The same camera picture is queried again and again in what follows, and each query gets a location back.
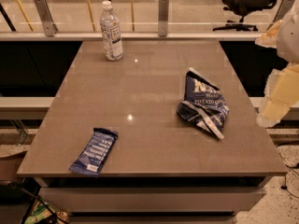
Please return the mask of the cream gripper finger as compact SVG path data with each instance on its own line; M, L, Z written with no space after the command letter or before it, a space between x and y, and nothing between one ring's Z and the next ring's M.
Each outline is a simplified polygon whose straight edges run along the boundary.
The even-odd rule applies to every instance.
M281 23L282 20L275 22L265 33L255 39L255 44L275 49L277 47L278 30Z
M273 69L266 81L257 123L265 128L280 123L291 107L299 101L298 88L298 63L289 63L282 70Z

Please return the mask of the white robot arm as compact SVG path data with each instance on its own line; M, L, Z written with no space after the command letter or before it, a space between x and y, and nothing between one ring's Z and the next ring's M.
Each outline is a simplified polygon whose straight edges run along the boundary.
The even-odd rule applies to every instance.
M299 9L292 7L284 17L260 35L255 44L277 50L288 62L282 70L273 69L264 88L258 108L257 123L270 128L280 121L299 101Z

